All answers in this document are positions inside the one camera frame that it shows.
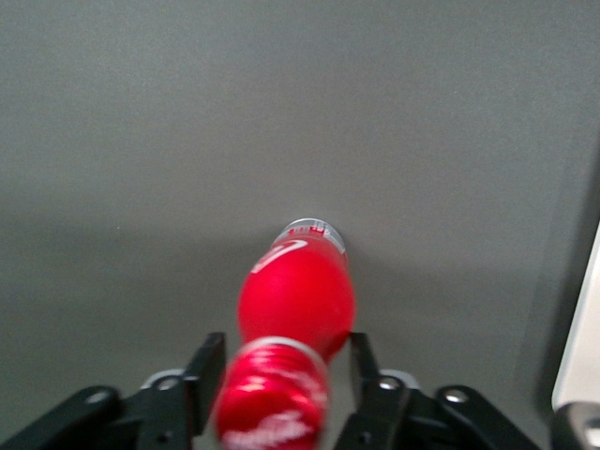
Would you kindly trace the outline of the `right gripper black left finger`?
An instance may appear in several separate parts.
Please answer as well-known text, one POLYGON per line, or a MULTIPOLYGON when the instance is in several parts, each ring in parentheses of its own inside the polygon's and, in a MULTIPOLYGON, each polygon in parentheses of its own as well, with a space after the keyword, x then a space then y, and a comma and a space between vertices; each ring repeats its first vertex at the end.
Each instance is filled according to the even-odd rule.
POLYGON ((226 365, 226 335, 210 333, 183 368, 152 375, 107 426, 109 449, 191 449, 209 421, 226 365))

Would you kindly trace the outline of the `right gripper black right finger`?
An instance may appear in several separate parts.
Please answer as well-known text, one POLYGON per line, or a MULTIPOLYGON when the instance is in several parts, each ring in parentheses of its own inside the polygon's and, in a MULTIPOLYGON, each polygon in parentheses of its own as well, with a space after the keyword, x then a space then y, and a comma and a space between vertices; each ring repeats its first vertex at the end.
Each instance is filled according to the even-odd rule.
POLYGON ((448 449, 450 428, 435 401, 379 368, 368 335, 350 334, 355 410, 336 449, 448 449))

